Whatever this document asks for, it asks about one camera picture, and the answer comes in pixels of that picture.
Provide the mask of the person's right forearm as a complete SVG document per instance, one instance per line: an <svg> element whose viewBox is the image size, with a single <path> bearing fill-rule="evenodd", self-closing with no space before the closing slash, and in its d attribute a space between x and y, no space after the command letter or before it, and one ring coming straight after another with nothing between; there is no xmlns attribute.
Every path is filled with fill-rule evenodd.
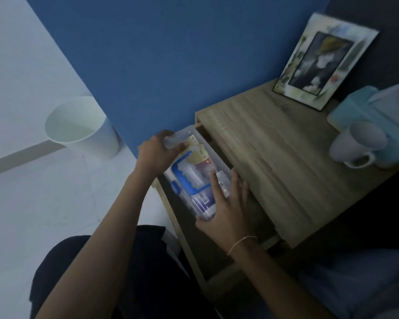
<svg viewBox="0 0 399 319"><path fill-rule="evenodd" d="M233 259L277 319L336 319L259 244L241 250Z"/></svg>

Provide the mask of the wooden bedside table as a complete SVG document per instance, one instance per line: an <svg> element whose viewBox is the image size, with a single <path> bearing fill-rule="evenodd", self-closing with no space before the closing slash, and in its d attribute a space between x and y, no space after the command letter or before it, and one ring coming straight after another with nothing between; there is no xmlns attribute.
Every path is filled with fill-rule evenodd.
<svg viewBox="0 0 399 319"><path fill-rule="evenodd" d="M261 246L283 267L318 253L323 243L307 242L315 232L399 172L376 166L350 169L328 154L337 136L327 122L332 99L316 111L273 91L277 79L195 113L183 139L202 140L218 170L250 184L248 219Z"/></svg>

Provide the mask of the person's right hand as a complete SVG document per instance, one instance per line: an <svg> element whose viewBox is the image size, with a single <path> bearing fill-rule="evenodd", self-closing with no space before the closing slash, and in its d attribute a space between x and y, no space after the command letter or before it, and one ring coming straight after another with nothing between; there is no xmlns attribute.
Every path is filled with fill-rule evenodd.
<svg viewBox="0 0 399 319"><path fill-rule="evenodd" d="M228 213L215 213L209 220L197 218L196 226L227 255L235 258L241 250L258 246L258 239L249 224L246 209L241 206L241 178L235 168L231 170L230 201Z"/></svg>

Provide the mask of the picture frame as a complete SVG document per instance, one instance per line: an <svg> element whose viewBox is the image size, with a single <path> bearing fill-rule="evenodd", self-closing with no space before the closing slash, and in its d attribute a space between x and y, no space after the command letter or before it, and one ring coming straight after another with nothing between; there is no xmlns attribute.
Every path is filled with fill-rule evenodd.
<svg viewBox="0 0 399 319"><path fill-rule="evenodd" d="M273 91L321 111L378 34L313 13Z"/></svg>

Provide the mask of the clear plastic storage box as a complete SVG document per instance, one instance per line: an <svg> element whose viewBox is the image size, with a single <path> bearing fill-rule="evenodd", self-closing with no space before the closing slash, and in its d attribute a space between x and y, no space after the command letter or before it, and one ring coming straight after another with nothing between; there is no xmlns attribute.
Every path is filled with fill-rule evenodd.
<svg viewBox="0 0 399 319"><path fill-rule="evenodd" d="M202 220L211 220L216 213L210 174L215 173L225 198L230 195L231 170L199 132L199 126L190 125L163 140L167 149L180 143L189 146L165 171L173 192L187 208Z"/></svg>

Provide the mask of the white purple medicine box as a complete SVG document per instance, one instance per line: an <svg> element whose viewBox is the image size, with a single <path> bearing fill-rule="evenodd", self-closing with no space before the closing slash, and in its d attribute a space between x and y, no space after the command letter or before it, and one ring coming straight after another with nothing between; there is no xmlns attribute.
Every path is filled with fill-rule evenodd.
<svg viewBox="0 0 399 319"><path fill-rule="evenodd" d="M202 220L211 220L216 213L217 205L210 187L191 195L188 202L195 215Z"/></svg>

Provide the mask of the person's left hand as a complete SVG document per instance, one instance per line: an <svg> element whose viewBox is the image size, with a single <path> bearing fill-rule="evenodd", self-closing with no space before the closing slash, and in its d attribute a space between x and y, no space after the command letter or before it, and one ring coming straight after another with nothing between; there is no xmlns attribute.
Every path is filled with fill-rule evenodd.
<svg viewBox="0 0 399 319"><path fill-rule="evenodd" d="M163 152L162 131L160 131L141 145L135 171L140 172L141 176L150 180L165 172L173 162L164 162L162 160Z"/></svg>

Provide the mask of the open wooden drawer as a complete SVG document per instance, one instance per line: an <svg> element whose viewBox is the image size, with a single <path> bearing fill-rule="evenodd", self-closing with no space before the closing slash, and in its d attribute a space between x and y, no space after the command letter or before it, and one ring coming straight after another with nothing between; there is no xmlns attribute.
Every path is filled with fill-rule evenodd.
<svg viewBox="0 0 399 319"><path fill-rule="evenodd" d="M163 140L171 135L172 131L163 130L145 140L139 147L136 168L152 171L152 179L165 172L188 146L187 143L181 143L171 150L166 149ZM233 168L230 196L225 198L215 172L210 175L210 181L217 211L212 220L197 218L197 228L234 260L236 267L264 298L278 294L290 278L260 246L247 221L248 183Z"/></svg>

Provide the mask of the white mug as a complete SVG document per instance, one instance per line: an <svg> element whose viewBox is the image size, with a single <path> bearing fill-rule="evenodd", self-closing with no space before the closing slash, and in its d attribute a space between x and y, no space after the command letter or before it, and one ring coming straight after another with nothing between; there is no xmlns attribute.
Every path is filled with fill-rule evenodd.
<svg viewBox="0 0 399 319"><path fill-rule="evenodd" d="M351 169L362 169L376 161L376 151L388 145L386 133L369 121L355 121L341 132L329 148L329 156L335 162Z"/></svg>

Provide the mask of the light blue tissue box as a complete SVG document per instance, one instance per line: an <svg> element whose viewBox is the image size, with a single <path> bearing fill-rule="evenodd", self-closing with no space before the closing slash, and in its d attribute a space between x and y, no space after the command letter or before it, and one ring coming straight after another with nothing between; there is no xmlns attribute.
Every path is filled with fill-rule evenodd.
<svg viewBox="0 0 399 319"><path fill-rule="evenodd" d="M376 166L399 164L399 84L378 90L365 86L348 95L328 116L327 122L342 132L355 121L368 121L388 137L388 145L376 153Z"/></svg>

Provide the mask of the yellow medicine packet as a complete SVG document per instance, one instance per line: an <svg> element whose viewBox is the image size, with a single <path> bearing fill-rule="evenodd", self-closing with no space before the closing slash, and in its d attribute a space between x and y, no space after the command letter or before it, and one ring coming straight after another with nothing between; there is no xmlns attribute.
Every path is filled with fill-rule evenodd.
<svg viewBox="0 0 399 319"><path fill-rule="evenodd" d="M186 158L187 162L197 166L200 169L203 169L213 163L205 146L198 141L195 135L190 135L187 138L187 141L189 146L186 149L186 152L190 152Z"/></svg>

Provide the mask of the blue bed sheet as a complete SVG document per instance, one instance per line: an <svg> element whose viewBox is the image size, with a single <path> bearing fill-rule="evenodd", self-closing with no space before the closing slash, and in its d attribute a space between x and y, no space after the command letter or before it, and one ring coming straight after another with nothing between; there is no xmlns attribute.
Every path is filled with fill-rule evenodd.
<svg viewBox="0 0 399 319"><path fill-rule="evenodd" d="M399 250L326 257L298 280L338 319L399 319Z"/></svg>

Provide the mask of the person's dark trousers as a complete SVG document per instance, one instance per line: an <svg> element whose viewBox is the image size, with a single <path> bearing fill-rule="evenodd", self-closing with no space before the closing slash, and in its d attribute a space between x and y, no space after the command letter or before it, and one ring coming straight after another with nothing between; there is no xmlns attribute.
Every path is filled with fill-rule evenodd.
<svg viewBox="0 0 399 319"><path fill-rule="evenodd" d="M55 245L38 266L31 285L30 319L35 319L53 288L90 235L72 236ZM107 275L118 295L110 319L221 319L215 307L191 279L177 238L165 227L138 225Z"/></svg>

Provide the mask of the person's left forearm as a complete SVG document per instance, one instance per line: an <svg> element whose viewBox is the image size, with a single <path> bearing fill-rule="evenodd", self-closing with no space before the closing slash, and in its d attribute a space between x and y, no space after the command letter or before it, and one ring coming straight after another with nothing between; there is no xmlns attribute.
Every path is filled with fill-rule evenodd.
<svg viewBox="0 0 399 319"><path fill-rule="evenodd" d="M134 169L35 319L111 319L126 280L142 204L152 182Z"/></svg>

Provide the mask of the white waste bin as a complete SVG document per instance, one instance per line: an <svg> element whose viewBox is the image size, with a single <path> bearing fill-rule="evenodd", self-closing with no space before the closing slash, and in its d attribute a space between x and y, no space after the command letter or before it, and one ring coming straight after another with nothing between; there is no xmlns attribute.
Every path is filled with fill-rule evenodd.
<svg viewBox="0 0 399 319"><path fill-rule="evenodd" d="M56 107L47 117L47 137L84 155L110 160L120 149L110 119L93 96L78 96Z"/></svg>

